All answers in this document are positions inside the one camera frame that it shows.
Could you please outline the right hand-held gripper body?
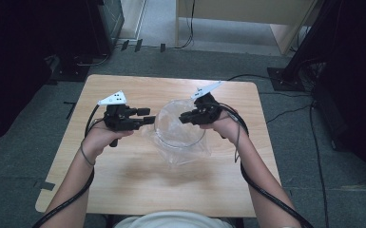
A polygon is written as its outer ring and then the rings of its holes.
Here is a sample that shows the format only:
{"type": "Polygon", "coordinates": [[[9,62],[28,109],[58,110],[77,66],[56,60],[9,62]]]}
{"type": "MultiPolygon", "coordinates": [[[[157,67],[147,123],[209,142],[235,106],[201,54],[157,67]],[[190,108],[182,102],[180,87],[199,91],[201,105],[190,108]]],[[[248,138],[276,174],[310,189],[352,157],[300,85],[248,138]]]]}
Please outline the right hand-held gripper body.
{"type": "Polygon", "coordinates": [[[197,91],[191,96],[194,105],[200,111],[198,115],[195,115],[199,117],[197,124],[211,124],[220,117],[222,109],[211,92],[221,85],[222,81],[217,81],[211,85],[198,87],[197,91]]]}

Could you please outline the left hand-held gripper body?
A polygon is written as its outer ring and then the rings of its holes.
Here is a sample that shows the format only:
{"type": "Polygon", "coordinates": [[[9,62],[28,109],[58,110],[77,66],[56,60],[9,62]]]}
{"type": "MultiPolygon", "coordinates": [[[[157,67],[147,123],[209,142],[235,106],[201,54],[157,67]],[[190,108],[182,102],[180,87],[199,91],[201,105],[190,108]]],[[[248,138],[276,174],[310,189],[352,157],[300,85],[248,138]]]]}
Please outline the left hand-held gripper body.
{"type": "Polygon", "coordinates": [[[126,96],[122,90],[99,100],[97,105],[106,106],[104,122],[110,130],[120,132],[137,129],[134,121],[130,119],[130,116],[137,113],[137,109],[126,104],[126,96]]]}

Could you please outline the person's right hand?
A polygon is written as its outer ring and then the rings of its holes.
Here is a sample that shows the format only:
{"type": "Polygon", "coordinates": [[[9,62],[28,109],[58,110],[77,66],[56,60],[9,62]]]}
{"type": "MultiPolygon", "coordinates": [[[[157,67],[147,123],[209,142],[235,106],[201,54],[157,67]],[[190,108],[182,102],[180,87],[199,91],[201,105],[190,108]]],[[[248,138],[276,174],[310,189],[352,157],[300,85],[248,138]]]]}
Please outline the person's right hand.
{"type": "Polygon", "coordinates": [[[228,112],[223,111],[220,117],[213,123],[201,124],[201,129],[212,129],[216,131],[222,138],[227,139],[237,146],[243,129],[240,124],[235,121],[228,112]]]}

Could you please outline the person's left hand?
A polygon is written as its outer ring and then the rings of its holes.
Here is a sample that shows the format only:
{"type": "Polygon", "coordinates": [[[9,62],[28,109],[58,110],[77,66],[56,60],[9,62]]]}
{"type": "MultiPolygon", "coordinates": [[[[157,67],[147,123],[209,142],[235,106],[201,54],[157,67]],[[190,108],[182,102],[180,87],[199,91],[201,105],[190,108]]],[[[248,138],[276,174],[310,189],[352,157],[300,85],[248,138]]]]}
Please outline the person's left hand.
{"type": "Polygon", "coordinates": [[[128,137],[132,134],[132,131],[110,130],[103,122],[99,122],[90,128],[81,143],[81,150],[87,159],[94,162],[113,141],[128,137]]]}

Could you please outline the grey tape strip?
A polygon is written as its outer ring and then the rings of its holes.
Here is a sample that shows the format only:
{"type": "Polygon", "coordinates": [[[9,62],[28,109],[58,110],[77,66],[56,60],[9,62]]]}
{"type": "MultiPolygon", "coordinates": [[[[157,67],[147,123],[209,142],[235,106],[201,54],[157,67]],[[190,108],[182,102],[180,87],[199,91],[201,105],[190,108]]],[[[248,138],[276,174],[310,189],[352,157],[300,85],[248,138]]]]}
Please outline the grey tape strip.
{"type": "Polygon", "coordinates": [[[34,183],[34,187],[38,188],[39,190],[52,191],[55,187],[55,184],[47,181],[37,181],[34,183]]]}

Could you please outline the person's white shirt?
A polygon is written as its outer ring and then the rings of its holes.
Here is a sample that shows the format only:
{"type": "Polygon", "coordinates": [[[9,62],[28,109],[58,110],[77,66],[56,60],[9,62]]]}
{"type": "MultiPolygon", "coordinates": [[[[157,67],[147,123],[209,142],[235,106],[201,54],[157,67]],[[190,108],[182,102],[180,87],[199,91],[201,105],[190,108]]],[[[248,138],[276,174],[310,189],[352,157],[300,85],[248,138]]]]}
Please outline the person's white shirt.
{"type": "Polygon", "coordinates": [[[219,218],[185,212],[156,212],[141,217],[129,217],[118,222],[113,228],[235,228],[219,218]]]}

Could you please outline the light wooden desk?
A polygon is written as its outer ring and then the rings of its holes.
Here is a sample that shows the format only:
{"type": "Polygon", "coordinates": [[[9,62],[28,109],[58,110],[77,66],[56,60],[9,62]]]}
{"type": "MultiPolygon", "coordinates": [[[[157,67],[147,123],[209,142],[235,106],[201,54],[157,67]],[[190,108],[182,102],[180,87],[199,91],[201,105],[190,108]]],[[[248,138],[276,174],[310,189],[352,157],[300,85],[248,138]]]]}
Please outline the light wooden desk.
{"type": "Polygon", "coordinates": [[[199,18],[269,24],[281,54],[287,54],[318,0],[175,0],[175,43],[179,19],[199,18]]]}

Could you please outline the dark curtain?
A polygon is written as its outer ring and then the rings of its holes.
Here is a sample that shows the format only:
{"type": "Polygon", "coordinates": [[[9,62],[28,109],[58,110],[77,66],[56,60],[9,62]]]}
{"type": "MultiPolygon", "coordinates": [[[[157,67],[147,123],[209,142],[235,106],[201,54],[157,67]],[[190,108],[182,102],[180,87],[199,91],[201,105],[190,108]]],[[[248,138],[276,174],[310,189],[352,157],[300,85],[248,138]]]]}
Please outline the dark curtain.
{"type": "Polygon", "coordinates": [[[324,117],[337,116],[331,127],[337,148],[366,162],[366,0],[342,0],[339,24],[347,29],[318,78],[316,89],[328,96],[334,110],[319,102],[324,117]]]}
{"type": "Polygon", "coordinates": [[[48,80],[46,46],[28,0],[0,0],[0,137],[48,80]]]}

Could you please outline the black flat base plate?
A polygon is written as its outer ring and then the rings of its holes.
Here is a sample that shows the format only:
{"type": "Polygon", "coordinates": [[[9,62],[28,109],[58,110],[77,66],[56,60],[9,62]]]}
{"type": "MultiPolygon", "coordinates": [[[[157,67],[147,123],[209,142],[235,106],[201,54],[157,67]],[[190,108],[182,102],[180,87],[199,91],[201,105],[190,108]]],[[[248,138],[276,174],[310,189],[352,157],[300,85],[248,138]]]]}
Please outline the black flat base plate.
{"type": "Polygon", "coordinates": [[[50,79],[62,82],[84,82],[90,68],[91,60],[72,54],[55,57],[55,65],[50,79]]]}

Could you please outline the black stand with base plate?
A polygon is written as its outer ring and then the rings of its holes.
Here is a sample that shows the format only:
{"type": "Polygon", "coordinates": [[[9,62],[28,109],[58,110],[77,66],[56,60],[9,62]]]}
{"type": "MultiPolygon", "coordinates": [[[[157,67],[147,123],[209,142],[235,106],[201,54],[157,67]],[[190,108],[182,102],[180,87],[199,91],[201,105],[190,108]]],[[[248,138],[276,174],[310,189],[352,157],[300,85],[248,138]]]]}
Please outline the black stand with base plate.
{"type": "Polygon", "coordinates": [[[304,91],[299,71],[327,59],[335,48],[337,23],[343,0],[324,0],[317,19],[286,68],[268,67],[276,91],[304,91]]]}

